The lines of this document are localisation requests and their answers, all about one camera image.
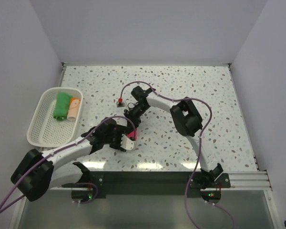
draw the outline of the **black bracket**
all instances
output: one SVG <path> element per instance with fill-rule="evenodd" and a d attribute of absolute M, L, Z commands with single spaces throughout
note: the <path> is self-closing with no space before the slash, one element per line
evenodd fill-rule
<path fill-rule="evenodd" d="M 192 136 L 202 129 L 202 117 L 192 100 L 184 100 L 170 109 L 176 130 L 182 136 Z"/>
<path fill-rule="evenodd" d="M 117 124 L 113 119 L 105 121 L 91 136 L 87 138 L 92 145 L 92 151 L 90 154 L 102 149 L 106 144 L 109 145 L 110 148 L 125 152 L 126 150 L 121 147 L 121 142 L 123 134 L 126 134 L 126 128 L 126 126 Z M 81 137 L 86 137 L 93 129 L 94 127 L 92 127 L 88 132 L 82 134 Z"/>
<path fill-rule="evenodd" d="M 139 126 L 139 124 L 141 123 L 141 116 L 147 111 L 148 108 L 150 108 L 146 97 L 148 96 L 148 94 L 150 94 L 152 92 L 152 89 L 149 88 L 147 90 L 143 90 L 140 86 L 136 86 L 135 88 L 133 88 L 131 94 L 132 96 L 135 98 L 136 101 L 138 101 L 136 103 L 136 105 L 129 109 L 129 110 L 124 110 L 124 116 L 126 118 L 129 118 L 135 128 L 137 128 Z M 126 133 L 131 133 L 133 131 L 133 127 L 130 125 L 129 122 L 127 122 L 127 130 Z"/>
<path fill-rule="evenodd" d="M 97 198 L 106 198 L 107 195 L 184 195 L 185 187 L 192 172 L 105 172 L 91 171 L 88 180 L 82 177 L 79 181 L 91 181 L 99 189 Z M 201 189 L 231 187 L 229 175 L 223 173 L 215 182 L 204 185 L 200 179 L 204 175 L 196 172 L 188 191 L 189 198 L 202 197 Z M 63 187 L 79 187 L 74 184 L 63 185 Z M 84 196 L 87 190 L 72 191 L 72 196 Z"/>
<path fill-rule="evenodd" d="M 38 152 L 36 149 L 32 149 L 27 152 L 11 176 L 11 182 L 16 184 L 23 174 L 43 158 L 42 153 Z M 49 188 L 53 169 L 54 166 L 52 162 L 47 160 L 44 161 L 20 182 L 18 189 L 26 196 L 26 198 L 28 198 L 29 201 L 39 199 Z"/>

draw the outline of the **wire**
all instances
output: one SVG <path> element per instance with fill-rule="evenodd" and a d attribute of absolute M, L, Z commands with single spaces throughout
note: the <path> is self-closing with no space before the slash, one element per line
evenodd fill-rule
<path fill-rule="evenodd" d="M 81 201 L 75 201 L 76 203 L 79 203 L 79 204 L 88 204 L 88 203 L 90 203 L 91 201 L 93 201 L 96 197 L 97 197 L 97 195 L 99 194 L 99 189 L 97 188 L 97 186 L 95 185 L 95 184 L 93 184 L 93 183 L 75 183 L 75 185 L 88 185 L 88 186 L 93 186 L 93 187 L 95 187 L 95 195 L 91 198 L 91 199 L 89 199 L 89 200 L 87 200 L 87 201 L 85 201 L 85 202 L 81 202 Z"/>
<path fill-rule="evenodd" d="M 40 164 L 42 164 L 45 160 L 47 160 L 49 157 L 54 156 L 55 154 L 59 153 L 62 150 L 68 149 L 70 147 L 76 146 L 77 144 L 82 143 L 85 139 L 87 139 L 91 134 L 93 134 L 104 122 L 106 122 L 109 119 L 112 118 L 123 118 L 126 119 L 128 122 L 130 122 L 130 124 L 133 127 L 133 130 L 135 131 L 135 126 L 133 124 L 133 122 L 129 119 L 126 118 L 124 116 L 120 116 L 120 115 L 116 115 L 116 116 L 111 116 L 109 118 L 105 118 L 104 120 L 102 120 L 94 129 L 92 129 L 87 135 L 86 137 L 84 137 L 83 139 L 81 139 L 80 141 L 78 141 L 77 143 L 72 143 L 70 145 L 66 145 L 62 148 L 59 148 L 57 150 L 55 150 L 53 152 L 53 154 L 49 154 L 46 157 L 44 157 L 43 159 L 41 159 L 39 162 L 37 162 L 36 164 L 34 164 L 31 168 L 28 169 L 28 171 L 26 171 L 21 177 L 20 179 L 15 183 L 15 185 L 12 187 L 12 189 L 7 193 L 7 195 L 5 196 L 5 198 L 3 199 L 3 201 L 0 203 L 0 213 L 4 212 L 6 209 L 8 209 L 10 206 L 12 206 L 13 204 L 15 204 L 17 201 L 19 201 L 20 199 L 22 199 L 24 197 L 24 195 L 22 195 L 21 197 L 17 198 L 16 200 L 12 201 L 11 203 L 9 203 L 7 206 L 3 207 L 3 205 L 6 203 L 6 201 L 10 198 L 10 196 L 12 195 L 12 193 L 15 191 L 15 189 L 18 187 L 18 185 L 24 180 L 24 178 L 31 172 L 33 171 L 37 166 L 39 166 Z"/>
<path fill-rule="evenodd" d="M 197 227 L 198 229 L 201 229 L 201 227 L 193 220 L 193 218 L 191 217 L 191 214 L 190 214 L 190 212 L 189 212 L 189 210 L 188 210 L 188 206 L 187 206 L 187 192 L 188 192 L 188 189 L 189 189 L 189 186 L 190 186 L 190 183 L 191 183 L 191 179 L 193 179 L 193 177 L 194 177 L 194 175 L 195 175 L 195 172 L 196 172 L 196 170 L 197 170 L 198 164 L 199 164 L 199 160 L 200 160 L 200 156 L 201 156 L 201 148 L 202 148 L 202 134 L 203 134 L 204 130 L 206 129 L 206 127 L 207 127 L 207 126 L 210 124 L 210 122 L 211 122 L 211 119 L 212 119 L 212 116 L 213 116 L 212 109 L 211 109 L 211 107 L 210 107 L 210 105 L 209 105 L 208 103 L 206 103 L 205 101 L 203 101 L 203 100 L 201 100 L 201 99 L 196 99 L 196 98 L 171 99 L 171 98 L 169 98 L 169 97 L 163 96 L 163 95 L 157 93 L 157 92 L 155 91 L 155 89 L 153 89 L 153 87 L 152 87 L 149 83 L 144 82 L 144 81 L 133 81 L 133 82 L 127 83 L 127 84 L 122 88 L 122 90 L 121 90 L 121 96 L 120 96 L 120 98 L 122 98 L 124 89 L 125 89 L 127 86 L 129 86 L 129 85 L 131 85 L 131 84 L 133 84 L 133 83 L 143 83 L 143 84 L 149 86 L 149 87 L 151 88 L 151 90 L 152 90 L 153 93 L 155 93 L 157 96 L 159 96 L 160 98 L 163 98 L 163 99 L 165 99 L 165 100 L 169 100 L 169 101 L 172 101 L 172 102 L 180 102 L 180 101 L 186 101 L 186 100 L 195 100 L 195 101 L 199 101 L 199 102 L 203 103 L 203 104 L 209 109 L 210 117 L 209 117 L 208 121 L 206 122 L 206 124 L 204 125 L 204 127 L 202 128 L 200 134 L 199 134 L 199 150 L 198 150 L 197 162 L 196 162 L 195 168 L 194 168 L 194 170 L 193 170 L 193 172 L 192 172 L 192 174 L 191 174 L 191 176 L 190 176 L 190 178 L 189 178 L 189 180 L 188 180 L 188 182 L 187 182 L 187 184 L 186 184 L 185 194 L 184 194 L 184 206 L 185 206 L 185 211 L 186 211 L 186 213 L 187 213 L 187 215 L 188 215 L 190 221 L 195 225 L 195 227 Z M 234 220 L 234 217 L 232 216 L 232 214 L 231 214 L 228 210 L 226 210 L 225 208 L 223 208 L 223 207 L 220 206 L 220 205 L 215 205 L 215 206 L 218 207 L 218 208 L 220 208 L 220 209 L 222 209 L 223 211 L 225 211 L 225 212 L 230 216 L 230 218 L 231 218 L 231 220 L 232 220 L 232 223 L 233 223 L 233 229 L 234 229 L 234 228 L 235 228 L 235 220 Z"/>

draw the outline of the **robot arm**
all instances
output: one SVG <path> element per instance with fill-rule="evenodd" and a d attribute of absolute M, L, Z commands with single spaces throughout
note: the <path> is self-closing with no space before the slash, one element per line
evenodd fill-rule
<path fill-rule="evenodd" d="M 198 131 L 202 128 L 202 118 L 193 102 L 191 100 L 178 103 L 171 102 L 151 92 L 151 89 L 143 90 L 139 86 L 135 87 L 131 94 L 138 102 L 134 108 L 125 110 L 124 116 L 128 120 L 131 120 L 135 128 L 137 128 L 141 123 L 140 117 L 149 107 L 153 106 L 169 112 L 173 117 L 176 130 L 189 140 L 198 155 L 199 137 L 197 136 L 199 136 Z M 79 157 L 94 153 L 102 149 L 105 144 L 122 151 L 134 149 L 134 139 L 127 137 L 127 134 L 132 131 L 133 126 L 130 122 L 127 122 L 127 126 L 123 126 L 118 125 L 113 119 L 107 119 L 95 132 L 92 132 L 91 129 L 89 132 L 82 134 L 81 137 L 64 146 L 43 152 L 38 152 L 36 149 L 31 150 L 26 154 L 12 175 L 11 181 L 15 184 L 34 164 L 52 155 L 33 172 L 29 173 L 18 186 L 28 200 L 34 201 L 40 198 L 51 187 L 61 186 L 66 183 L 76 183 L 82 179 L 85 168 L 81 167 L 81 165 L 74 163 L 78 168 L 59 169 L 63 165 Z M 54 151 L 57 150 L 60 150 L 60 152 L 54 154 Z M 205 175 L 204 179 L 208 182 L 215 182 L 223 172 L 217 161 L 209 160 L 204 149 L 201 152 L 200 164 L 202 173 Z"/>

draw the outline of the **glass panel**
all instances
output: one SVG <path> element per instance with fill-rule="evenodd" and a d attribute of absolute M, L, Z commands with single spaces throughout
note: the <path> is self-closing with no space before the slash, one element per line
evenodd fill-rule
<path fill-rule="evenodd" d="M 226 191 L 220 205 L 234 216 L 238 229 L 273 229 L 263 191 Z M 204 229 L 231 229 L 229 216 L 188 199 L 192 217 Z M 50 190 L 25 205 L 21 229 L 187 229 L 194 228 L 182 196 L 107 196 L 78 206 L 70 190 Z"/>

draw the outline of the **pink object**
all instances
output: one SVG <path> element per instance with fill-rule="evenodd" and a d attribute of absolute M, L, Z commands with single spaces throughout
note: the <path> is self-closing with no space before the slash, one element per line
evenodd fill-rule
<path fill-rule="evenodd" d="M 137 129 L 132 131 L 130 134 L 127 135 L 128 138 L 134 137 L 134 140 L 137 140 Z"/>

